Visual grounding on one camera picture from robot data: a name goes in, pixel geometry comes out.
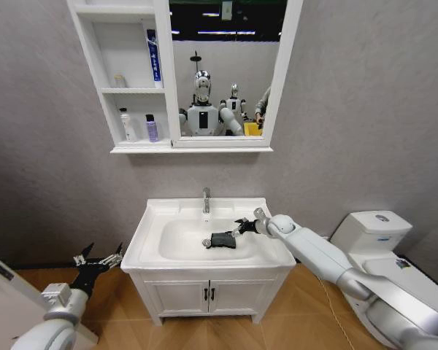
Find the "toilet tank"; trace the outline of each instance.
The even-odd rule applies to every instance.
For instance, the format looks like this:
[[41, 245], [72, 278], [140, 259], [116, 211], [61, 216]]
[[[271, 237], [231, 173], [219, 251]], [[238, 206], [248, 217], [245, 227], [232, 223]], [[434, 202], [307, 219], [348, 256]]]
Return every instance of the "toilet tank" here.
[[346, 254], [390, 252], [411, 228], [392, 211], [360, 211], [346, 216], [331, 243]]

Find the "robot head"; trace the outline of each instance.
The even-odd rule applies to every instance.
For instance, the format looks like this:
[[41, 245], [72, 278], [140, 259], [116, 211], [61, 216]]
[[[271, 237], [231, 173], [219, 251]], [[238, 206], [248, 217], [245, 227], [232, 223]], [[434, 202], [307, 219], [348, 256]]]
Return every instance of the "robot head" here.
[[211, 76], [207, 71], [195, 74], [195, 94], [199, 102], [208, 102], [211, 93]]
[[239, 95], [239, 87], [237, 86], [236, 83], [232, 84], [231, 90], [232, 90], [232, 97], [236, 98]]

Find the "mirror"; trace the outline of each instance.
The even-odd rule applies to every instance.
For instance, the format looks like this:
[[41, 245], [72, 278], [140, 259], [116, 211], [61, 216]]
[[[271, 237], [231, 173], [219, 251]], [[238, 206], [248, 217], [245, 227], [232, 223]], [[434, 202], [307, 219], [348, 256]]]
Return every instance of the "mirror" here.
[[261, 136], [286, 0], [169, 0], [182, 136]]

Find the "yellow object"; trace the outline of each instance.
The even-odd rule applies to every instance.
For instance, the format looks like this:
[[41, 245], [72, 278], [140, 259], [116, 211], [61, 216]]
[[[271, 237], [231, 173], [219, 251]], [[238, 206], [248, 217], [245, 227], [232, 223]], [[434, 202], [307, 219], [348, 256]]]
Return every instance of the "yellow object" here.
[[261, 136], [263, 129], [258, 129], [256, 122], [244, 122], [245, 136]]

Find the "cable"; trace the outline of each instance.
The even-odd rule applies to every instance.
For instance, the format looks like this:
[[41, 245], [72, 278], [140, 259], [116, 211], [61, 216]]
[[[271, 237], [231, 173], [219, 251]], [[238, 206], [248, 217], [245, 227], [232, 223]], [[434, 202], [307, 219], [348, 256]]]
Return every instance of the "cable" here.
[[326, 293], [326, 298], [328, 299], [328, 304], [329, 304], [329, 308], [331, 309], [331, 313], [334, 316], [334, 319], [336, 320], [337, 325], [339, 326], [339, 328], [341, 329], [342, 333], [344, 334], [345, 338], [347, 339], [347, 342], [349, 343], [349, 347], [352, 350], [356, 350], [356, 348], [353, 347], [352, 342], [349, 339], [349, 336], [347, 335], [347, 333], [345, 332], [344, 327], [342, 326], [341, 322], [339, 321], [339, 319], [336, 316], [336, 313], [334, 312], [334, 308], [333, 308], [333, 303], [331, 302], [331, 298], [329, 297], [329, 293], [328, 290], [326, 289], [323, 281], [320, 280], [320, 278], [318, 276], [316, 276], [316, 278], [318, 279], [318, 281], [320, 282], [321, 286], [323, 287], [324, 292]]

